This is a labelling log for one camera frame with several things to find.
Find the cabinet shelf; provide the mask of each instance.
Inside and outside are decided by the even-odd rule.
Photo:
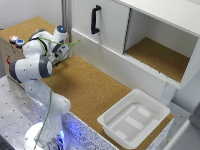
[[[190,60],[149,38],[144,38],[125,53],[178,82],[181,82]]]

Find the cabinet door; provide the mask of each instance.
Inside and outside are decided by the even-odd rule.
[[[100,32],[91,33],[91,14],[96,5],[96,28]],[[122,54],[130,9],[113,0],[74,0],[73,29],[99,44]]]

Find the open cabinet compartment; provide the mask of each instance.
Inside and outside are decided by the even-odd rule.
[[[180,84],[188,72],[186,69],[190,69],[187,67],[195,49],[198,49],[197,36],[131,9],[124,55]],[[192,76],[188,74],[182,84]]]

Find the gray floor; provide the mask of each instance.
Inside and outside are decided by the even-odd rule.
[[[0,52],[0,78],[5,76],[5,69],[4,69],[4,65],[3,65],[3,60],[1,58],[1,52]]]

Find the white robotic arm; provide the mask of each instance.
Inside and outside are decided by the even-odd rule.
[[[31,36],[29,42],[22,47],[25,59],[13,61],[9,67],[10,75],[13,79],[25,84],[26,93],[33,100],[40,101],[46,106],[50,105],[51,89],[40,79],[49,77],[52,74],[52,66],[66,57],[68,46],[57,44],[64,44],[66,37],[67,30],[63,26],[57,26],[53,35],[45,29],[37,30]],[[62,139],[62,146],[57,145],[53,148],[49,147],[48,143],[55,142],[54,139],[62,132],[62,115],[69,112],[70,107],[71,103],[67,98],[52,92],[51,109],[36,150],[49,150],[55,149],[55,147],[57,149],[66,149],[64,139]]]

